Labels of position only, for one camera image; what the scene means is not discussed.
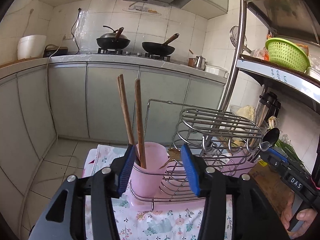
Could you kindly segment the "right hand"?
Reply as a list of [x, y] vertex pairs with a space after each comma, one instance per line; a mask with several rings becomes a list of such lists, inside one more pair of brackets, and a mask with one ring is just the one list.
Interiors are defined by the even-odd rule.
[[[287, 200], [287, 205], [286, 205], [285, 209], [281, 213], [280, 220], [281, 220], [281, 222], [282, 222], [282, 224], [283, 224], [283, 226], [284, 226], [284, 228], [286, 230], [288, 230], [288, 228], [290, 226], [290, 220], [293, 217], [292, 204], [293, 204], [294, 199], [295, 199], [295, 194], [293, 192], [290, 192], [289, 193], [289, 198]], [[294, 233], [289, 233], [290, 237], [292, 239], [295, 239], [295, 238], [298, 238], [298, 237], [304, 235], [304, 233], [307, 232], [308, 228], [310, 227], [312, 222], [315, 220], [317, 215], [318, 215], [318, 213], [313, 209], [304, 209], [304, 210], [300, 211], [296, 215], [296, 218], [299, 221], [303, 221], [303, 224], [298, 229], [298, 231], [296, 231]]]

